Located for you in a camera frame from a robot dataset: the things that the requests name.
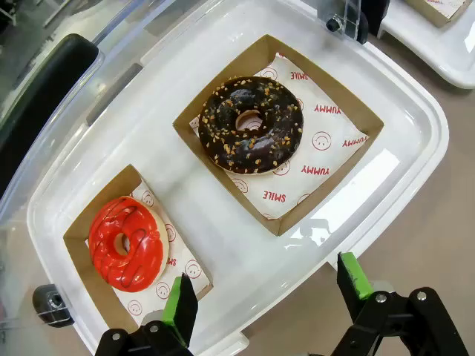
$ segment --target red text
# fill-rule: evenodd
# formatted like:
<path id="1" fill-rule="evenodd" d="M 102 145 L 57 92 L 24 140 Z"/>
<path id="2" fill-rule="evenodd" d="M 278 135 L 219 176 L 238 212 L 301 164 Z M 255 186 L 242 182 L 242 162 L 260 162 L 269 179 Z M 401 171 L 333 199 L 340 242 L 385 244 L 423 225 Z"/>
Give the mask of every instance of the red text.
<path id="1" fill-rule="evenodd" d="M 328 105 L 317 105 L 314 111 L 319 113 L 341 113 L 341 110 L 338 106 L 328 106 Z"/>
<path id="2" fill-rule="evenodd" d="M 305 73 L 299 73 L 299 72 L 290 72 L 290 79 L 294 79 L 294 80 L 301 80 L 301 79 L 305 79 L 305 80 L 309 80 L 309 77 L 305 74 Z"/>
<path id="3" fill-rule="evenodd" d="M 365 137 L 361 137 L 359 139 L 351 139 L 351 140 L 345 139 L 344 142 L 343 142 L 343 145 L 341 147 L 349 147 L 349 146 L 357 145 L 359 143 L 365 142 L 369 138 L 370 138 L 369 136 L 365 136 Z"/>
<path id="4" fill-rule="evenodd" d="M 277 194 L 272 191 L 264 191 L 262 199 L 274 200 L 276 202 L 285 202 L 285 194 Z"/>
<path id="5" fill-rule="evenodd" d="M 330 169 L 329 168 L 316 168 L 316 167 L 310 167 L 309 165 L 304 165 L 304 167 L 301 170 L 302 173 L 307 173 L 307 174 L 313 174 L 317 176 L 327 176 L 330 174 Z"/>

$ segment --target donut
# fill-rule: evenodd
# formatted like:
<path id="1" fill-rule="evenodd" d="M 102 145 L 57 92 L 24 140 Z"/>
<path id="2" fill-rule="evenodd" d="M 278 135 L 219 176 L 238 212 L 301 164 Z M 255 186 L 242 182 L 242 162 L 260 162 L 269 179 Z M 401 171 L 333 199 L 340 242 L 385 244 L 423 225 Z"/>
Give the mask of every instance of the donut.
<path id="1" fill-rule="evenodd" d="M 130 249 L 123 248 L 128 238 Z M 95 269 L 116 289 L 136 292 L 148 288 L 166 266 L 168 235 L 152 210 L 130 197 L 104 205 L 89 230 L 89 253 Z"/>
<path id="2" fill-rule="evenodd" d="M 237 130 L 242 115 L 257 114 L 257 130 Z M 241 77 L 222 83 L 198 116 L 201 145 L 212 161 L 238 174 L 264 173 L 297 150 L 304 117 L 295 96 L 270 78 Z"/>

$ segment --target red icing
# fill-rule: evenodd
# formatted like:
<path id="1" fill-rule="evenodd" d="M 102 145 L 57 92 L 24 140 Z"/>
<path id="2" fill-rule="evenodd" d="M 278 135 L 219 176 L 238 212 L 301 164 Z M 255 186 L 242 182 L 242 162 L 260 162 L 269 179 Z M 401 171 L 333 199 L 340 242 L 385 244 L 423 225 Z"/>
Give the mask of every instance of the red icing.
<path id="1" fill-rule="evenodd" d="M 114 246 L 123 233 L 130 241 L 126 256 Z M 130 197 L 108 202 L 97 213 L 89 231 L 89 252 L 102 278 L 121 291 L 142 291 L 160 272 L 163 244 L 155 218 Z"/>

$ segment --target donut hole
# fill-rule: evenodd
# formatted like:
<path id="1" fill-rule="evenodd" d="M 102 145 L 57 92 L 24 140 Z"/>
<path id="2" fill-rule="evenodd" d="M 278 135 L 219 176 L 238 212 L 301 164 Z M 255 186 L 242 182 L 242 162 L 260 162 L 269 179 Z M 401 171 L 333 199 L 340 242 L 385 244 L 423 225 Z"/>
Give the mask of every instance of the donut hole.
<path id="1" fill-rule="evenodd" d="M 131 241 L 121 232 L 116 235 L 116 238 L 114 239 L 114 248 L 121 256 L 127 256 L 128 252 L 131 250 Z"/>
<path id="2" fill-rule="evenodd" d="M 262 119 L 257 110 L 246 110 L 236 119 L 236 130 L 238 131 L 259 130 L 261 125 Z"/>

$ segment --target black knob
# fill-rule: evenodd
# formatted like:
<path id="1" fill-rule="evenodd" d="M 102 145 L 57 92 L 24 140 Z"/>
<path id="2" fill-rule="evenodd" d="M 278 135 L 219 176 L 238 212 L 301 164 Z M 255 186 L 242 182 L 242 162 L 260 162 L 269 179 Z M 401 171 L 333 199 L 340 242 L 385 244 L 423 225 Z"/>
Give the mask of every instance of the black knob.
<path id="1" fill-rule="evenodd" d="M 334 18 L 331 18 L 330 20 L 327 21 L 327 29 L 330 32 L 336 32 L 340 30 L 341 26 L 338 21 L 336 21 Z"/>

